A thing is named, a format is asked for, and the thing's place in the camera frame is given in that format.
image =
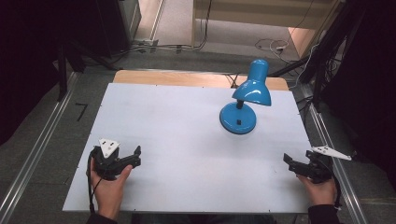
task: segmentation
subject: metal rail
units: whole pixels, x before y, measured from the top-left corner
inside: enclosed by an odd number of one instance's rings
[[[301,89],[304,97],[312,95],[312,91],[310,90],[307,84],[303,85]],[[323,146],[328,146],[333,149],[336,149],[332,144],[332,139],[330,138],[330,135],[327,132],[321,114],[317,112],[317,110],[313,105],[309,107],[309,112],[312,116],[313,121],[315,122]],[[344,200],[346,202],[346,206],[353,220],[353,223],[355,224],[369,223],[361,209],[361,204],[359,203],[358,197],[355,194],[355,190],[353,189],[352,184],[349,182],[347,178],[347,173],[346,170],[344,169],[343,164],[339,159],[333,158],[332,160],[333,160],[333,170],[340,182],[341,191],[343,192]]]
[[[77,81],[78,74],[72,73],[68,80],[68,86],[70,87],[69,92],[67,92],[62,101],[58,102],[54,107],[45,127],[38,136],[35,145],[33,146],[29,156],[20,169],[20,172],[8,188],[6,197],[2,201],[0,207],[0,223],[7,224],[9,222],[9,219],[11,218],[18,201],[26,189],[33,172],[35,171],[35,168],[47,147],[47,144],[58,124],[58,121],[64,113],[64,109],[70,100]]]

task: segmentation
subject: lamp base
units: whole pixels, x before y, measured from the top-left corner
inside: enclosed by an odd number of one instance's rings
[[[256,114],[248,105],[238,109],[236,103],[230,103],[221,109],[220,122],[230,133],[250,133],[256,126]]]

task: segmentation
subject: lamp arm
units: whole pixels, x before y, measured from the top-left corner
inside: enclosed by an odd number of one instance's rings
[[[242,109],[242,106],[244,106],[244,101],[236,100],[236,108]]]

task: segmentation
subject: gray floor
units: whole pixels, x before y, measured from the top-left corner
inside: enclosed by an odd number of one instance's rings
[[[255,57],[218,54],[210,52],[183,51],[175,54],[172,50],[159,49],[155,53],[133,52],[123,58],[118,66],[125,69],[170,69],[186,71],[208,71],[219,73],[246,73],[248,65]],[[284,66],[279,60],[267,59],[270,70],[275,71]],[[73,179],[82,150],[93,125],[97,110],[105,93],[106,84],[111,82],[115,72],[102,66],[88,67],[84,74],[78,75],[78,82],[67,107],[61,116],[57,128],[33,175],[21,196],[8,223],[84,223],[88,213],[66,213],[62,211],[69,184]],[[293,85],[293,77],[285,75]],[[26,118],[13,137],[0,147],[0,196],[5,193],[36,139],[40,135],[57,98],[57,87],[50,91]],[[303,96],[299,90],[293,91],[296,100]],[[80,121],[81,106],[88,104]],[[342,122],[334,118],[322,106],[322,115],[336,148],[350,153],[350,146]],[[307,116],[306,129],[311,144],[318,146],[320,140],[312,120]],[[361,206],[368,223],[396,223],[394,199],[396,194],[391,188],[386,175],[371,163],[344,162],[350,181],[361,200]],[[276,214],[279,223],[290,223],[293,215]],[[339,217],[345,223],[352,219],[344,207]],[[130,223],[131,214],[122,212],[120,223]],[[300,215],[298,223],[307,223],[306,216]]]

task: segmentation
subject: white tag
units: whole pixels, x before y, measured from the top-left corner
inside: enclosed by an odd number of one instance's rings
[[[326,156],[352,161],[352,158],[350,156],[344,155],[341,152],[338,152],[330,147],[312,147],[312,150]]]
[[[105,159],[107,159],[120,145],[120,143],[116,141],[105,138],[99,139],[99,144]]]

